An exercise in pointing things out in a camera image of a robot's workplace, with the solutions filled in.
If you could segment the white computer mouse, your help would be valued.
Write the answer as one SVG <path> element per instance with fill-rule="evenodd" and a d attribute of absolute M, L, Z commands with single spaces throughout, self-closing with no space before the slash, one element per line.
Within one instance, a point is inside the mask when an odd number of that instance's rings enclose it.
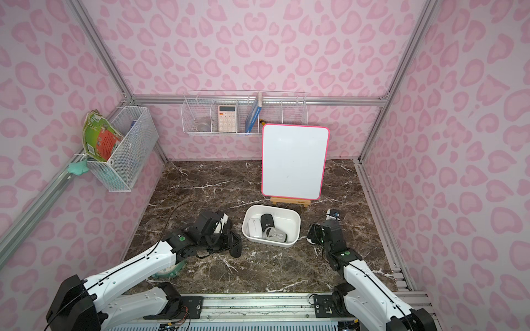
<path fill-rule="evenodd" d="M 263 230 L 262 230 L 262 224 L 261 220 L 258 218 L 250 218 L 248 223 L 248 235 L 251 238 L 254 239 L 262 239 L 263 238 Z"/>

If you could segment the grey white mouse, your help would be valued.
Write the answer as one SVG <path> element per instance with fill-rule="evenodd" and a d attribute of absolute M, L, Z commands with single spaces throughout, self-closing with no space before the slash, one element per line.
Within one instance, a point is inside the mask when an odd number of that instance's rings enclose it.
<path fill-rule="evenodd" d="M 286 243 L 288 239 L 287 233 L 278 230 L 275 227 L 268 227 L 265 230 L 264 235 L 267 240 L 277 243 Z"/>

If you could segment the white storage box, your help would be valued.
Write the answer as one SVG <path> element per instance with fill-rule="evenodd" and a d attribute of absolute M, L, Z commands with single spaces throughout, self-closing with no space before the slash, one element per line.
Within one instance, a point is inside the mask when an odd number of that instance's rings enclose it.
<path fill-rule="evenodd" d="M 297 212 L 267 205 L 251 206 L 243 220 L 243 235 L 258 244 L 292 247 L 300 238 L 301 218 Z"/>

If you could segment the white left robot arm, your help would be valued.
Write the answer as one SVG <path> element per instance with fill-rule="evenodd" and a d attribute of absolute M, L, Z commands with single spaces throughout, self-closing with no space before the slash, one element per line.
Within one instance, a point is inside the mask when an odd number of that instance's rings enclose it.
<path fill-rule="evenodd" d="M 162 237 L 135 257 L 85 279 L 64 280 L 46 314 L 47 330 L 110 330 L 136 319 L 186 323 L 200 317 L 202 299 L 184 298 L 169 282 L 135 295 L 128 290 L 189 257 L 242 253 L 242 240 L 223 212 L 201 212 L 194 223 Z"/>

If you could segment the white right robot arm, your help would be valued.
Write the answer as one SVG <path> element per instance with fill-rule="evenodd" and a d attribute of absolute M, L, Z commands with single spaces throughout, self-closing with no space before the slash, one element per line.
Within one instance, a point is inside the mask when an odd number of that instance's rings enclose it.
<path fill-rule="evenodd" d="M 306 238 L 322 248 L 324 260 L 344 280 L 331 295 L 310 296 L 317 317 L 353 317 L 366 330 L 437 329 L 431 314 L 400 299 L 347 247 L 338 210 L 327 210 L 325 222 L 312 224 Z"/>

